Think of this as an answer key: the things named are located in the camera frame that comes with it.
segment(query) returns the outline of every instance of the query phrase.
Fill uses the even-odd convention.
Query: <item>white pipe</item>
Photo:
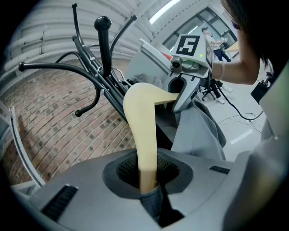
[[[58,37],[58,36],[63,36],[63,37],[68,37],[69,35],[71,36],[71,33],[70,31],[63,31],[63,30],[50,30],[50,31],[46,31],[44,33],[44,38],[48,37],[48,38],[54,38],[54,37]],[[83,31],[83,38],[85,39],[86,37],[93,37],[95,35],[95,32],[91,33],[90,31]],[[39,36],[40,34],[38,33],[37,34],[37,37],[36,37],[36,41],[39,41]],[[109,36],[109,40],[111,41],[113,39],[113,36]],[[119,40],[119,42],[121,42],[122,44],[128,46],[128,47],[132,47],[131,50],[128,50],[130,53],[133,53],[133,50],[137,51],[139,48],[134,46],[134,45],[131,45],[130,43],[127,43],[127,42],[124,42],[123,40]],[[21,43],[18,42],[18,43],[14,43],[13,46],[16,46],[16,45],[20,45]],[[54,44],[48,44],[46,45],[45,42],[42,43],[42,45],[40,45],[39,47],[37,48],[34,48],[34,49],[31,49],[15,58],[13,58],[12,60],[8,61],[5,65],[4,65],[4,70],[5,71],[9,71],[11,68],[13,68],[14,66],[18,65],[19,63],[21,62],[24,62],[34,56],[37,56],[37,55],[41,55],[43,53],[46,53],[46,52],[50,52],[50,51],[53,51],[53,50],[57,50],[59,48],[71,48],[73,49],[75,47],[75,44],[73,41],[70,41],[70,42],[60,42],[60,43],[54,43]]]
[[[83,27],[91,27],[91,29],[94,31],[94,21],[91,18],[84,20],[83,18],[80,18],[78,21],[80,31],[82,31]],[[47,18],[44,20],[37,20],[37,21],[31,21],[29,23],[24,23],[21,25],[20,29],[22,31],[22,34],[26,34],[27,31],[29,32],[32,28],[39,28],[42,30],[42,28],[66,28],[66,25],[69,27],[73,28],[75,30],[74,23],[72,19],[67,19],[67,18]],[[112,23],[112,26],[109,29],[109,32],[111,33],[117,33],[120,29],[119,24]]]
[[[0,138],[0,161],[2,160],[5,154],[5,146],[8,144],[7,141],[10,136],[11,136],[11,129],[10,126],[7,126],[5,132],[2,134],[2,137]]]
[[[54,7],[55,10],[53,12],[59,12],[62,11],[64,7],[67,7],[67,10],[71,10],[71,5],[72,3],[74,3],[75,1],[53,1],[53,0],[49,0],[49,1],[43,1],[42,3],[40,3],[39,5],[37,5],[33,11],[33,12],[38,12],[40,11],[40,13],[42,14],[43,11],[49,11],[51,14],[51,7]],[[88,13],[88,14],[97,14],[97,13],[101,13],[102,15],[107,15],[109,17],[111,17],[112,19],[115,19],[116,22],[121,22],[124,23],[125,19],[120,15],[120,14],[116,14],[116,12],[108,7],[105,7],[104,5],[96,2],[96,1],[81,1],[81,3],[78,4],[77,7],[77,13],[81,14],[81,13]]]
[[[115,2],[107,1],[107,0],[99,0],[101,3],[104,3],[106,5],[109,5],[112,9],[116,8],[116,11],[124,12],[124,15],[129,17],[130,16],[130,11],[127,7],[125,7],[119,0]]]
[[[37,60],[42,60],[42,59],[45,59],[45,58],[49,58],[51,56],[62,55],[64,53],[67,53],[67,52],[70,52],[70,51],[77,51],[77,49],[74,47],[73,49],[51,51],[51,52],[48,52],[48,53],[45,53],[45,54],[42,54],[42,55],[34,56],[31,59],[26,60],[26,63],[32,63],[32,62],[35,62]],[[93,52],[93,54],[96,57],[100,57],[99,49],[93,49],[92,48],[91,51]],[[129,54],[118,52],[118,51],[114,51],[113,52],[113,58],[124,58],[124,59],[131,60],[133,57],[134,57],[134,55],[129,55]],[[0,81],[4,80],[12,72],[16,71],[18,69],[18,65],[19,65],[19,63],[16,66],[14,66],[13,68],[11,68],[9,71],[5,72],[3,75],[1,75],[0,76]]]
[[[6,114],[6,116],[8,117],[8,118],[11,118],[12,117],[12,113],[8,110],[8,108],[4,105],[4,103],[2,103],[2,101],[0,101],[0,109]]]
[[[30,34],[28,36],[25,36],[23,38],[20,38],[17,41],[14,41],[13,43],[11,43],[10,45],[7,46],[7,51],[12,51],[13,49],[17,49],[17,48],[22,48],[23,46],[28,46],[31,45],[33,43],[36,42],[41,42],[41,39],[43,38],[43,43],[45,43],[47,40],[49,39],[55,39],[55,38],[72,38],[73,35],[75,35],[75,30],[73,29],[52,29],[52,30],[47,30],[47,31],[41,31],[41,32],[36,32],[33,34]],[[93,39],[94,42],[98,42],[96,41],[96,39],[98,38],[98,34],[97,31],[90,31],[90,30],[82,30],[81,32],[81,36],[83,39]],[[113,40],[114,36],[110,35],[109,36],[109,41],[111,42]],[[134,49],[134,50],[138,50],[139,47],[135,46],[129,42],[126,42],[123,39],[119,39],[118,43],[121,43],[123,45],[125,45],[128,48]]]
[[[126,53],[126,54],[131,54],[131,55],[135,55],[136,54],[136,51],[135,50],[132,50],[132,49],[129,49],[129,48],[126,48],[126,47],[123,47],[123,46],[116,46],[114,48],[115,50],[117,51],[121,51],[123,53]]]
[[[104,14],[102,13],[88,13],[88,12],[79,12],[77,13],[77,18],[80,22],[82,21],[95,21],[98,17],[103,16]],[[73,12],[70,9],[67,10],[62,10],[62,11],[41,11],[41,12],[32,12],[30,15],[28,15],[28,17],[22,22],[22,24],[30,24],[33,23],[33,21],[35,21],[35,19],[40,19],[40,20],[50,20],[50,19],[70,19],[71,23],[73,22]],[[122,17],[120,18],[114,18],[113,16],[110,17],[110,19],[112,20],[113,24],[117,24],[119,26],[123,25],[125,19]]]
[[[153,37],[153,32],[149,30],[151,26],[147,26],[142,18],[138,19],[136,21],[136,24],[141,28],[141,31],[148,37],[150,40],[152,40]]]
[[[138,17],[143,16],[145,12],[147,12],[156,2],[157,0],[141,1],[138,7],[134,10],[133,14],[136,14]]]
[[[10,125],[10,121],[9,119],[7,119],[6,117],[4,117],[3,115],[0,114],[0,121],[4,121],[8,126]]]

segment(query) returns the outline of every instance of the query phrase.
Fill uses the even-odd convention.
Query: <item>gray fabric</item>
[[[140,74],[130,79],[134,83],[143,82],[163,87],[158,77]],[[166,111],[163,105],[156,106],[155,112],[156,123],[173,142],[172,151],[225,160],[223,147],[226,138],[198,96],[178,115]]]
[[[181,112],[172,151],[188,155],[225,160],[226,138],[209,110],[198,100]]]
[[[269,124],[269,121],[266,120],[264,125],[263,125],[263,129],[261,132],[261,141],[265,140],[265,139],[270,139],[273,136],[273,131],[271,129],[271,126]]]

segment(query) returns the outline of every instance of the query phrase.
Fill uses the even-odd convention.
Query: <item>gray plastic housing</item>
[[[193,178],[181,193],[169,194],[173,209],[185,217],[166,227],[167,230],[221,230],[221,224],[247,164],[248,155],[239,155],[235,161],[216,161],[159,149],[186,163],[193,170]],[[53,178],[30,199],[42,210],[64,185],[78,187],[58,223],[71,230],[160,230],[161,227],[146,212],[140,200],[126,199],[114,194],[103,181],[103,170],[113,160],[135,149],[116,152],[73,165]],[[228,174],[210,170],[212,166],[230,169]]]
[[[172,92],[172,85],[177,79],[183,82],[183,87],[181,92]],[[170,93],[179,93],[176,101],[172,106],[172,112],[174,114],[182,112],[189,105],[189,103],[195,97],[200,83],[201,79],[199,78],[188,74],[180,74],[177,72],[172,72],[171,75],[165,79],[163,83],[163,90]]]

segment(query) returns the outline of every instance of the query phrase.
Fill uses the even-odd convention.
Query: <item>white floor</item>
[[[259,72],[258,79],[259,81],[266,79],[266,72],[263,67]],[[242,114],[254,113],[255,115],[259,115],[262,112],[262,108],[250,95],[252,90],[258,84],[258,81],[252,86],[232,83],[225,84],[232,88],[233,92],[227,93],[223,91],[224,94]],[[220,128],[225,134],[227,144],[224,147],[224,152],[228,161],[235,161],[239,153],[252,150],[260,142],[261,133],[259,131],[262,131],[262,127],[266,119],[264,113],[258,119],[252,121],[256,127],[255,129],[252,124],[246,124],[244,119],[242,119],[240,116],[236,116],[238,115],[238,112],[231,105],[229,105],[227,101],[225,104],[221,105],[216,100],[213,101],[213,98],[208,95],[205,98],[204,103],[210,110],[216,122],[219,123]]]

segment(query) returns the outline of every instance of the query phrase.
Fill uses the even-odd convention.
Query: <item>black hair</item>
[[[267,48],[274,46],[273,41],[277,42],[275,33],[278,30],[276,29],[287,20],[286,13],[284,12],[282,15],[284,9],[279,2],[276,0],[268,4],[262,0],[221,0],[223,7],[240,29],[245,32],[248,43],[265,65],[268,65],[269,58]]]
[[[202,32],[204,33],[204,31],[207,31],[208,30],[208,28],[207,27],[203,27],[202,28]]]

